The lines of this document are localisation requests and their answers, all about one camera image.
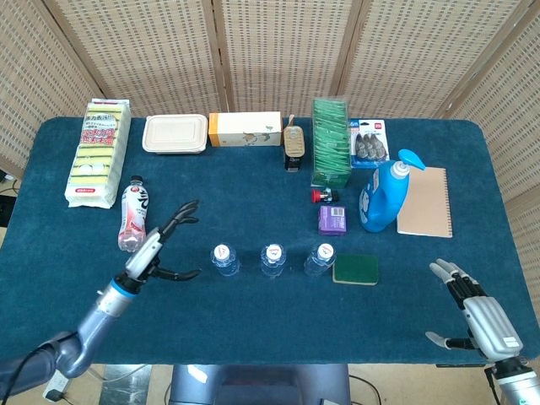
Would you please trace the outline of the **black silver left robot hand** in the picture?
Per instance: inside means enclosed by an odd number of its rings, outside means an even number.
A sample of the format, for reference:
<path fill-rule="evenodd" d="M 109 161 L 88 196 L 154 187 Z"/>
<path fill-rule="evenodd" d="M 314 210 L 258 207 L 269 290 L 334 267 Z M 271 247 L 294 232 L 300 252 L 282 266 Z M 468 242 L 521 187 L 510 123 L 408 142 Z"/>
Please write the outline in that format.
<path fill-rule="evenodd" d="M 138 283 L 144 283 L 148 278 L 162 278 L 174 282 L 184 282 L 197 277 L 200 269 L 187 273 L 175 273 L 160 267 L 159 252 L 165 242 L 173 235 L 176 228 L 182 224 L 195 224 L 198 219 L 192 215 L 197 211 L 199 201 L 192 200 L 182 204 L 170 220 L 163 226 L 153 229 L 146 237 L 140 248 L 126 262 L 125 273 Z"/>

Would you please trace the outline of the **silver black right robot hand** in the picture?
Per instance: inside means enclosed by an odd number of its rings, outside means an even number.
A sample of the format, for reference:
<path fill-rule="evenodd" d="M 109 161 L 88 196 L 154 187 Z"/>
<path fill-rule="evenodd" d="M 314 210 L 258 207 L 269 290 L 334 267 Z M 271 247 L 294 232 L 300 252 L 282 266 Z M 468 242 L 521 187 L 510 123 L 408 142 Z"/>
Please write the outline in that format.
<path fill-rule="evenodd" d="M 475 278 L 440 258 L 430 263 L 429 269 L 447 287 L 467 323 L 467 336 L 463 338 L 426 332 L 432 343 L 448 350 L 476 350 L 489 363 L 520 355 L 523 343 L 505 310 Z"/>

